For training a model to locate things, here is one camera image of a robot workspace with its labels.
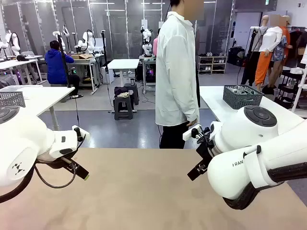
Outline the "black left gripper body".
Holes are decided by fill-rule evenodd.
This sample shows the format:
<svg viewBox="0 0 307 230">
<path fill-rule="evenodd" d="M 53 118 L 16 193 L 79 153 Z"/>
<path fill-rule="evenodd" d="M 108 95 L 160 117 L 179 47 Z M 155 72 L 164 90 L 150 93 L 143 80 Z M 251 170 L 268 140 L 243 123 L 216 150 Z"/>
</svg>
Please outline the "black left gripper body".
<svg viewBox="0 0 307 230">
<path fill-rule="evenodd" d="M 53 169 L 64 168 L 68 171 L 73 171 L 74 168 L 77 167 L 76 162 L 74 162 L 71 159 L 67 159 L 65 157 L 57 158 L 54 161 L 43 161 L 43 160 L 36 159 L 35 162 L 38 163 L 38 164 L 46 164 Z"/>
</svg>

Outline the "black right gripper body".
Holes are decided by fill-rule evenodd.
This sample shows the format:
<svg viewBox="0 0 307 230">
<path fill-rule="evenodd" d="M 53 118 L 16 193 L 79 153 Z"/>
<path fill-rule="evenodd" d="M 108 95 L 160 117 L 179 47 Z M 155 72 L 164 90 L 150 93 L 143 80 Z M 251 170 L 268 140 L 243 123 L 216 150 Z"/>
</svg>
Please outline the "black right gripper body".
<svg viewBox="0 0 307 230">
<path fill-rule="evenodd" d="M 210 161 L 214 157 L 212 149 L 214 148 L 213 141 L 209 141 L 207 138 L 200 138 L 197 143 L 199 146 L 196 152 L 202 157 L 200 166 L 208 167 Z"/>
</svg>

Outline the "dark grey plastic basket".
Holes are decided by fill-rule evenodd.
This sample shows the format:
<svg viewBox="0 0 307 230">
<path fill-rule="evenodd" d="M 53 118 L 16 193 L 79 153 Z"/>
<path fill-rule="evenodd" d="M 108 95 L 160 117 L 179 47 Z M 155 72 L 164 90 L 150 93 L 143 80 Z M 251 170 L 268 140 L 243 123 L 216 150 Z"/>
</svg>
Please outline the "dark grey plastic basket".
<svg viewBox="0 0 307 230">
<path fill-rule="evenodd" d="M 236 95 L 229 90 L 229 88 L 234 88 L 235 85 L 225 85 L 223 91 L 223 100 L 235 110 L 238 110 L 244 106 L 255 105 L 258 106 L 261 103 L 263 93 L 252 88 L 257 94 L 256 95 Z"/>
</svg>

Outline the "grey plastic stool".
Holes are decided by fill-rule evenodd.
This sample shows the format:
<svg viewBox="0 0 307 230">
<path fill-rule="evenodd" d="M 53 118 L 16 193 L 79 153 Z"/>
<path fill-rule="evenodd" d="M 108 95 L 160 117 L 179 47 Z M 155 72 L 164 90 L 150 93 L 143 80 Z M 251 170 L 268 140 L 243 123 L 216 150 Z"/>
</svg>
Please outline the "grey plastic stool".
<svg viewBox="0 0 307 230">
<path fill-rule="evenodd" d="M 114 98 L 114 119 L 129 119 L 133 118 L 133 108 L 130 96 L 126 98 Z"/>
<path fill-rule="evenodd" d="M 138 94 L 137 84 L 136 83 L 134 84 L 126 83 L 124 84 L 124 87 L 126 87 L 129 92 L 132 91 L 134 104 L 138 105 L 139 104 L 139 94 Z"/>
</svg>

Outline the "black braided right arm sleeve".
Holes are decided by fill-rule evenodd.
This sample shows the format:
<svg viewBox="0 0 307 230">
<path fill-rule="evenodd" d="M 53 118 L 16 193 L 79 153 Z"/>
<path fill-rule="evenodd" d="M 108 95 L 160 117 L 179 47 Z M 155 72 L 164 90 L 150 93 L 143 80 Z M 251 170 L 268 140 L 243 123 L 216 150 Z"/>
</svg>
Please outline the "black braided right arm sleeve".
<svg viewBox="0 0 307 230">
<path fill-rule="evenodd" d="M 270 169 L 268 170 L 268 175 L 274 182 L 277 183 L 277 186 L 285 181 L 307 178 L 307 162 Z M 272 187 L 275 187 L 275 185 L 255 188 L 252 185 L 252 182 L 249 182 L 238 198 L 228 199 L 223 197 L 223 200 L 230 208 L 243 210 L 251 204 L 261 190 Z"/>
</svg>

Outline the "wooden shoe rack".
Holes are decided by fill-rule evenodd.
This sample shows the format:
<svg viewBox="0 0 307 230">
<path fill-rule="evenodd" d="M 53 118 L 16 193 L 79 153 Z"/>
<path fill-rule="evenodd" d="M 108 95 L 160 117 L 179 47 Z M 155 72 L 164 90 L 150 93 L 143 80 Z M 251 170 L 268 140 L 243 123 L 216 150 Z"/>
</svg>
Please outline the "wooden shoe rack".
<svg viewBox="0 0 307 230">
<path fill-rule="evenodd" d="M 227 56 L 198 56 L 198 74 L 225 73 Z"/>
</svg>

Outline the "person in blue hoodie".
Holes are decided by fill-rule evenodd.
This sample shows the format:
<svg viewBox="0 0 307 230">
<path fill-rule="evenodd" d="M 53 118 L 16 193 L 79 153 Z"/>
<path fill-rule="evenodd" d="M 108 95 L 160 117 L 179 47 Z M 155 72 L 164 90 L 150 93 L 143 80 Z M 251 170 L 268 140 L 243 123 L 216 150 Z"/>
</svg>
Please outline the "person in blue hoodie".
<svg viewBox="0 0 307 230">
<path fill-rule="evenodd" d="M 56 85 L 67 85 L 58 41 L 53 40 L 50 42 L 50 50 L 45 54 L 45 62 L 47 64 L 48 82 Z M 76 74 L 69 74 L 69 81 L 70 84 L 75 87 L 71 95 L 79 94 L 79 76 Z"/>
</svg>

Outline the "mannequin with grey vest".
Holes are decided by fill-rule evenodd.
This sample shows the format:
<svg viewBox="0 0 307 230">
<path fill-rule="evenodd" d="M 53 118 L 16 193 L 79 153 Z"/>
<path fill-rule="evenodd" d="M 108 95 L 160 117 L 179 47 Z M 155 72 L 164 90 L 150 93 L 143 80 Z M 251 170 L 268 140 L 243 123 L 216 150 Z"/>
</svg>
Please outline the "mannequin with grey vest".
<svg viewBox="0 0 307 230">
<path fill-rule="evenodd" d="M 263 35 L 268 29 L 268 21 L 269 16 L 264 15 L 261 19 L 261 26 L 257 27 L 256 29 L 253 29 L 252 35 L 250 37 L 246 65 L 241 80 L 242 85 L 245 85 L 247 82 L 249 86 L 253 85 L 257 70 L 257 64 L 260 57 L 260 47 L 262 45 Z"/>
</svg>

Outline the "white desk with cardboard box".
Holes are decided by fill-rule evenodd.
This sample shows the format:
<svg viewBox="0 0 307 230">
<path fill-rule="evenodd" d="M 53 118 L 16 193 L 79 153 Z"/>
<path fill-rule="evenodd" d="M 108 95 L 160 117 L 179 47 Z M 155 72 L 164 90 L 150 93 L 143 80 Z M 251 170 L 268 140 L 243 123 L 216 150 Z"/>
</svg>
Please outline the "white desk with cardboard box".
<svg viewBox="0 0 307 230">
<path fill-rule="evenodd" d="M 80 78 L 80 89 L 90 90 L 93 95 L 101 85 L 99 65 L 95 57 L 88 59 L 75 59 L 74 63 L 68 64 L 69 73 L 76 74 Z"/>
</svg>

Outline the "white desk with black object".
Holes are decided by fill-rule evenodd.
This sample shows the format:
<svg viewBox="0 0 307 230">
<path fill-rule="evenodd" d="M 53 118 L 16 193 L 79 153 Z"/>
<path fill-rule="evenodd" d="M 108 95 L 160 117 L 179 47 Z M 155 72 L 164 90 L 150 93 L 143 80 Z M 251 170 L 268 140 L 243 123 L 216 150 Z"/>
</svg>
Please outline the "white desk with black object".
<svg viewBox="0 0 307 230">
<path fill-rule="evenodd" d="M 31 64 L 36 64 L 37 73 L 32 69 Z M 22 85 L 42 84 L 46 80 L 42 79 L 41 72 L 38 66 L 38 59 L 33 58 L 28 61 L 7 60 L 0 62 L 0 72 L 8 72 L 13 77 L 13 71 L 17 70 L 16 75 L 19 74 Z"/>
</svg>

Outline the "black shelf cart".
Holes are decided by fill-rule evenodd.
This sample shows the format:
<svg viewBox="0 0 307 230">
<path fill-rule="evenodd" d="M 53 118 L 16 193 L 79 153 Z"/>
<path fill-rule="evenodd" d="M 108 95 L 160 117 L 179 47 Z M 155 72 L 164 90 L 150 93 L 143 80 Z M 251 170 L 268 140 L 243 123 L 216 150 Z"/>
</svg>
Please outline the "black shelf cart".
<svg viewBox="0 0 307 230">
<path fill-rule="evenodd" d="M 286 109 L 292 108 L 302 76 L 302 74 L 293 74 L 290 70 L 283 70 L 280 74 L 280 78 L 283 80 L 277 87 L 274 101 Z M 307 86 L 302 89 L 296 108 L 307 110 Z"/>
</svg>

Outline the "small white standing desk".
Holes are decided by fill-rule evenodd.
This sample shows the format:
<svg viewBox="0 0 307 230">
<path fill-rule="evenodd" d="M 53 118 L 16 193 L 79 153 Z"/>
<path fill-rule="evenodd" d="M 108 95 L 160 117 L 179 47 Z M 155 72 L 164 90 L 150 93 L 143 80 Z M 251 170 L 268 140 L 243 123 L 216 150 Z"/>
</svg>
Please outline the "small white standing desk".
<svg viewBox="0 0 307 230">
<path fill-rule="evenodd" d="M 114 59 L 108 63 L 107 67 L 113 70 L 119 70 L 120 86 L 124 86 L 123 71 L 129 69 L 136 69 L 139 59 Z"/>
</svg>

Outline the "mannequin with white top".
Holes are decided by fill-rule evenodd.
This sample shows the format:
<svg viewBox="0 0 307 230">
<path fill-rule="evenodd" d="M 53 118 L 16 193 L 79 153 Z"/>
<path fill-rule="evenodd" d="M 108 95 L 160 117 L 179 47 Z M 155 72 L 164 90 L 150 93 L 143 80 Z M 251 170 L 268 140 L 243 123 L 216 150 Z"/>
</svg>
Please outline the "mannequin with white top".
<svg viewBox="0 0 307 230">
<path fill-rule="evenodd" d="M 271 14 L 269 19 L 271 27 L 266 30 L 262 37 L 262 45 L 259 49 L 260 57 L 255 74 L 255 85 L 258 91 L 264 83 L 273 50 L 280 43 L 283 36 L 283 31 L 281 29 L 281 26 L 283 25 L 282 16 L 279 14 Z"/>
</svg>

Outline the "dark clothes on rack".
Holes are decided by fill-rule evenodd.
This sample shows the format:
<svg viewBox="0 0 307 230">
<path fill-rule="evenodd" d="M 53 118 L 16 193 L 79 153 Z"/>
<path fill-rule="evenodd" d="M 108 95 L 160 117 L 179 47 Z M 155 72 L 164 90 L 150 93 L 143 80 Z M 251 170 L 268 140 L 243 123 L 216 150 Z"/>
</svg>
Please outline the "dark clothes on rack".
<svg viewBox="0 0 307 230">
<path fill-rule="evenodd" d="M 292 26 L 290 30 L 290 45 L 285 66 L 289 68 L 302 67 L 301 60 L 307 45 L 307 27 Z"/>
</svg>

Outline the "mannequin with orange shirt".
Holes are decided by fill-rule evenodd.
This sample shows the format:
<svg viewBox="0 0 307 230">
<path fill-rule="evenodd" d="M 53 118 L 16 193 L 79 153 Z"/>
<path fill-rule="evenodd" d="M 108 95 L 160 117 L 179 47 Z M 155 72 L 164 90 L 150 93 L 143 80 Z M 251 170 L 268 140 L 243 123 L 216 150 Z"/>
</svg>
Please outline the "mannequin with orange shirt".
<svg viewBox="0 0 307 230">
<path fill-rule="evenodd" d="M 283 35 L 280 43 L 273 51 L 272 61 L 274 62 L 274 64 L 273 64 L 273 69 L 269 76 L 269 83 L 268 83 L 268 87 L 272 89 L 275 88 L 276 80 L 283 70 L 283 66 L 288 58 L 289 49 L 293 48 L 293 46 L 290 45 L 291 41 L 290 33 L 287 29 L 287 26 L 291 24 L 291 17 L 289 15 L 284 15 L 282 17 L 284 23 L 280 28 L 283 32 Z"/>
</svg>

